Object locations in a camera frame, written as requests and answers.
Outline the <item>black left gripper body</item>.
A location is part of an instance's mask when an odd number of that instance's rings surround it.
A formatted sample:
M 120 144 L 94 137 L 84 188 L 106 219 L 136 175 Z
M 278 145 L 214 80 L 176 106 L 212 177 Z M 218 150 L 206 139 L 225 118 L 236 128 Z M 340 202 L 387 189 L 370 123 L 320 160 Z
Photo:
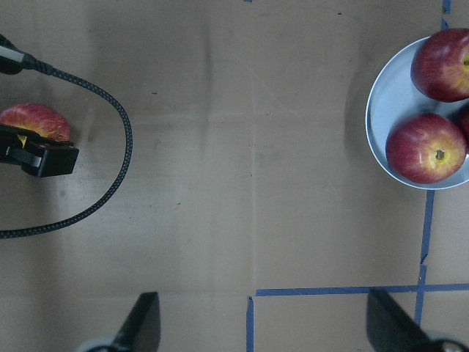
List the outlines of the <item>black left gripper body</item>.
M 34 131 L 1 125 L 1 163 L 19 166 L 35 177 L 69 175 L 79 149 L 72 142 L 59 142 Z

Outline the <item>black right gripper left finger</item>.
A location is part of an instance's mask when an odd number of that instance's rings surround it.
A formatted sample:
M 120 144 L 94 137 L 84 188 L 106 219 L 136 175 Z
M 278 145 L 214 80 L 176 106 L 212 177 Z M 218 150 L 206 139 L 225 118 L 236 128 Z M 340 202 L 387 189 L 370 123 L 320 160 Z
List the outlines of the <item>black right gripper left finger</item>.
M 160 302 L 157 292 L 141 293 L 118 332 L 84 342 L 79 351 L 158 351 Z

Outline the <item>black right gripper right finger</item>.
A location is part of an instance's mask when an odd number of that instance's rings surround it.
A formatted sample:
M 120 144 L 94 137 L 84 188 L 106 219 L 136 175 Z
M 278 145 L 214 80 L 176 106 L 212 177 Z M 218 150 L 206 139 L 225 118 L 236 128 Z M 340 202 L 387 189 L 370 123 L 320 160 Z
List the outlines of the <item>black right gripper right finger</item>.
M 385 290 L 368 293 L 366 335 L 376 352 L 468 351 L 456 340 L 431 339 Z

